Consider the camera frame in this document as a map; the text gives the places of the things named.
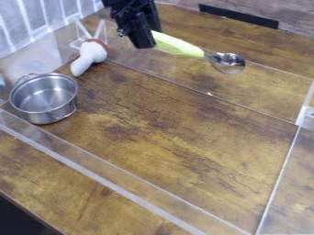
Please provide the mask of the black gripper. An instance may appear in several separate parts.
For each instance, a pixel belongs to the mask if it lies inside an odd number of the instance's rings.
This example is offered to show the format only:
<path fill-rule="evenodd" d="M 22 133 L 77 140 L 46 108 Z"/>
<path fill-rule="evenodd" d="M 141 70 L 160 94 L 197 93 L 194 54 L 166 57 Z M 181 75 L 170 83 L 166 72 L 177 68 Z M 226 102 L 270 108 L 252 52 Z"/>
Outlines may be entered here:
<path fill-rule="evenodd" d="M 153 48 L 157 43 L 153 30 L 161 32 L 156 0 L 101 0 L 111 9 L 111 18 L 121 36 L 129 36 L 137 49 Z"/>

